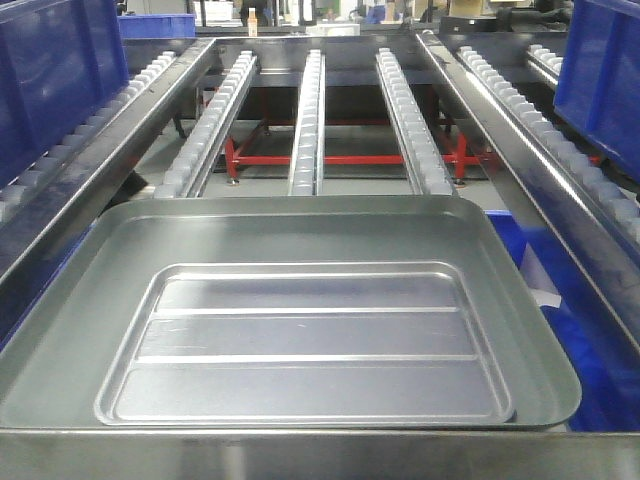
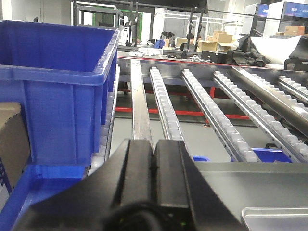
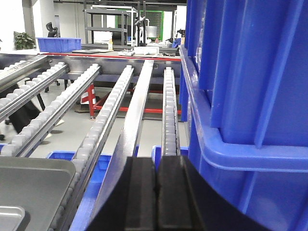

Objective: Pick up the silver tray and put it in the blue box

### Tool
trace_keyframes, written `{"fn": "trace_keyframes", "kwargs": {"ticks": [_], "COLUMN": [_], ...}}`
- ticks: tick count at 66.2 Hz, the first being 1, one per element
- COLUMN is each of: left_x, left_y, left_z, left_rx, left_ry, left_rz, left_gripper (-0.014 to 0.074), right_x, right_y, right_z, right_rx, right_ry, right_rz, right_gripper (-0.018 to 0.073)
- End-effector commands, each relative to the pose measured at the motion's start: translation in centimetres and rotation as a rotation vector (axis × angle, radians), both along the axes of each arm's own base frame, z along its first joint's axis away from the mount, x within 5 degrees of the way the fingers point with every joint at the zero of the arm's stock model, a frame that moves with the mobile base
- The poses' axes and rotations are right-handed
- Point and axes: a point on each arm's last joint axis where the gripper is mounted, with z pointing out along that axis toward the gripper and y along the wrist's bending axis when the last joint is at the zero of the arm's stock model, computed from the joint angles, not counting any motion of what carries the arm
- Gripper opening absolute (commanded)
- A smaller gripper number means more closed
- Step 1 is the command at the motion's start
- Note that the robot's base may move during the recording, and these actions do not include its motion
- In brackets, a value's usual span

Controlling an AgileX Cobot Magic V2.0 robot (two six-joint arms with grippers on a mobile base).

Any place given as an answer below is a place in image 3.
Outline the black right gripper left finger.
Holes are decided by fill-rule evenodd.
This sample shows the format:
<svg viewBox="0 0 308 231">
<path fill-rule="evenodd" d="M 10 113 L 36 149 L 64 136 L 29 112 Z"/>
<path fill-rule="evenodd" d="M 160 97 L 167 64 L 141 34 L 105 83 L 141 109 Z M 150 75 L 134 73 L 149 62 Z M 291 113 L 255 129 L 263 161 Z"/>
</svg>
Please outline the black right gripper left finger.
<svg viewBox="0 0 308 231">
<path fill-rule="evenodd" d="M 89 231 L 154 231 L 155 167 L 149 157 L 127 157 L 120 170 L 109 165 Z"/>
</svg>

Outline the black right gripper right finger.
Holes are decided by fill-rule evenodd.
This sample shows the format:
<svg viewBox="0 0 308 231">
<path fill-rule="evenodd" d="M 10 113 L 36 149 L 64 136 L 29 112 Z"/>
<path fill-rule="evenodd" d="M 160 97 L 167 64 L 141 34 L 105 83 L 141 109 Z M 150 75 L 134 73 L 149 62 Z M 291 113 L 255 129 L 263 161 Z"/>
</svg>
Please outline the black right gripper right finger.
<svg viewBox="0 0 308 231">
<path fill-rule="evenodd" d="M 185 156 L 163 156 L 158 168 L 160 231 L 265 231 L 221 197 Z"/>
</svg>

